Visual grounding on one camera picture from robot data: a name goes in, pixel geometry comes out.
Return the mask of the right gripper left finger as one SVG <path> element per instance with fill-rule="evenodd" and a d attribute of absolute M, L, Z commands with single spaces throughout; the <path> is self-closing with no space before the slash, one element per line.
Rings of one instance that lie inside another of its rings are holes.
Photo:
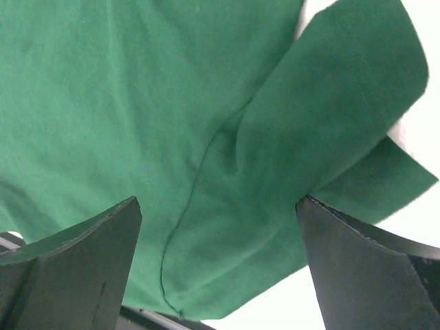
<path fill-rule="evenodd" d="M 115 329 L 142 214 L 135 197 L 1 254 L 2 329 Z"/>

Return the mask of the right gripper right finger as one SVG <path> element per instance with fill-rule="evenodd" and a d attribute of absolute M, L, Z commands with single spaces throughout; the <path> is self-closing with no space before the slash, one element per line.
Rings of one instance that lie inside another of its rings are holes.
<path fill-rule="evenodd" d="M 311 196 L 296 214 L 326 329 L 439 329 L 439 248 Z"/>

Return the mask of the green t shirt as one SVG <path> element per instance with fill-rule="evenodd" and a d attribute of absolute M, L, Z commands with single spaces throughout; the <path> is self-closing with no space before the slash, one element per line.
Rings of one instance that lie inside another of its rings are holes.
<path fill-rule="evenodd" d="M 124 304 L 224 318 L 306 266 L 306 195 L 368 223 L 436 183 L 388 137 L 428 64 L 401 1 L 2 1 L 1 230 L 130 196 Z"/>

